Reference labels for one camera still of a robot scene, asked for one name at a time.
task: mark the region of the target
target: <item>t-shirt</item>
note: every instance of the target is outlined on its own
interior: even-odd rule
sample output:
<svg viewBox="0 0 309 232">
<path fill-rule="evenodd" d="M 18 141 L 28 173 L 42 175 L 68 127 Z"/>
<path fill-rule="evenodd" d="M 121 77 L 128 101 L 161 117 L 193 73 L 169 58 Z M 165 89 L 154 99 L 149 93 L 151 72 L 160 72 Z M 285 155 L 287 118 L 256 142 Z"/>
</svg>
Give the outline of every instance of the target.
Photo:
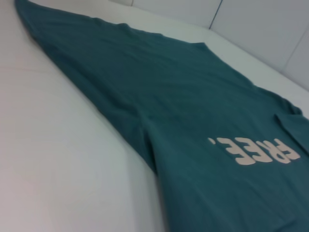
<svg viewBox="0 0 309 232">
<path fill-rule="evenodd" d="M 309 121 L 204 43 L 16 0 L 25 27 L 157 174 L 171 232 L 309 231 Z"/>
</svg>

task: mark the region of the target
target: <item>white bedsheet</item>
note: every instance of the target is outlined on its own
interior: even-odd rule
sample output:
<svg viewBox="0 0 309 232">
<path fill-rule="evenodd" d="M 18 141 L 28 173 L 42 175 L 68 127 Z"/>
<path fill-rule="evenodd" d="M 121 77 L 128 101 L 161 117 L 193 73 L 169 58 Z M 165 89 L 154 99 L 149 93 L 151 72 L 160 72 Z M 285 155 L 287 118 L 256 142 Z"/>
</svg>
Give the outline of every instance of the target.
<svg viewBox="0 0 309 232">
<path fill-rule="evenodd" d="M 35 0 L 205 42 L 309 116 L 309 92 L 215 33 L 106 0 Z M 164 232 L 156 179 L 0 0 L 0 232 Z"/>
</svg>

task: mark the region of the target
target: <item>green shirt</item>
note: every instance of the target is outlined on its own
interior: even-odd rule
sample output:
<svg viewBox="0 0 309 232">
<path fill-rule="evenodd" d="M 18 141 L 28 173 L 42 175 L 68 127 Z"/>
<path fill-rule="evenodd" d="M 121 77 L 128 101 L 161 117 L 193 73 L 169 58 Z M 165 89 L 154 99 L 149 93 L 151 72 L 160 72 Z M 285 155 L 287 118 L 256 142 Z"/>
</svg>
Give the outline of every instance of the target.
<svg viewBox="0 0 309 232">
<path fill-rule="evenodd" d="M 156 172 L 171 232 L 309 231 L 309 122 L 204 43 L 16 0 L 50 59 Z"/>
</svg>

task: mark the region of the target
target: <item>teal t-shirt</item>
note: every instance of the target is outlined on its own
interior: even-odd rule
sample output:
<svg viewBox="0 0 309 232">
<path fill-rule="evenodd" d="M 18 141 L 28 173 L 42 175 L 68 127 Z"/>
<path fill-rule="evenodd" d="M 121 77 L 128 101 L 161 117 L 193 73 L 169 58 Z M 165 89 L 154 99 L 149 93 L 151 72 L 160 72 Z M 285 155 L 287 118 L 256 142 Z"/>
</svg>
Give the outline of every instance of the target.
<svg viewBox="0 0 309 232">
<path fill-rule="evenodd" d="M 171 232 L 309 231 L 309 121 L 203 43 L 16 0 L 31 36 L 156 172 Z"/>
</svg>

